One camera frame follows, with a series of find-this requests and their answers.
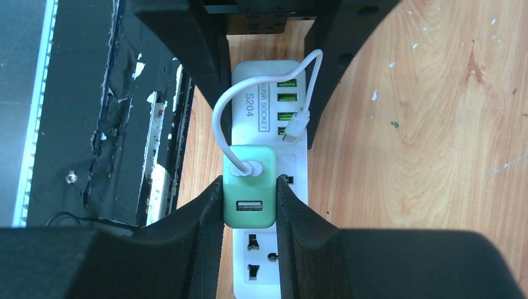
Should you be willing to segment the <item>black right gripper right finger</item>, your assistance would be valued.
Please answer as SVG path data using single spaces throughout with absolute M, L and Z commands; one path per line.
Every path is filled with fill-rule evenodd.
M 500 252 L 467 230 L 340 229 L 276 180 L 282 298 L 523 298 Z

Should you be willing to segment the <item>white power strip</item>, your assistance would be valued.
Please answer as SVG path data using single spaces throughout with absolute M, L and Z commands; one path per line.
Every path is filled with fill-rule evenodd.
M 239 92 L 232 104 L 232 144 L 267 145 L 276 153 L 277 174 L 308 202 L 307 138 L 283 139 L 291 117 L 304 106 L 307 81 L 302 71 L 287 82 L 261 83 Z M 276 227 L 234 229 L 233 292 L 236 298 L 281 298 Z

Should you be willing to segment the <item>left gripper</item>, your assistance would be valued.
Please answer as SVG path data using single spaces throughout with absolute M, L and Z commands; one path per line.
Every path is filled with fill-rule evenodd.
M 147 0 L 132 1 L 131 8 L 180 61 L 212 108 L 221 94 L 231 87 L 226 34 L 281 34 L 288 21 L 316 19 L 304 38 L 307 54 L 314 49 L 323 52 L 309 106 L 310 149 L 323 111 L 344 72 L 365 41 L 399 2 Z

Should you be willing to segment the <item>green plug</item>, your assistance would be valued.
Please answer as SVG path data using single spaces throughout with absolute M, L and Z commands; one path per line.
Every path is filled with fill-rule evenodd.
M 233 153 L 251 173 L 242 176 L 224 156 L 224 222 L 233 229 L 266 229 L 276 220 L 277 158 L 267 145 L 233 145 Z

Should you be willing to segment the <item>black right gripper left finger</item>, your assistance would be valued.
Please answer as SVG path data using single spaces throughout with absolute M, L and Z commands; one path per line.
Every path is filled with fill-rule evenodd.
M 80 227 L 2 229 L 1 297 L 215 298 L 222 213 L 217 178 L 131 236 Z

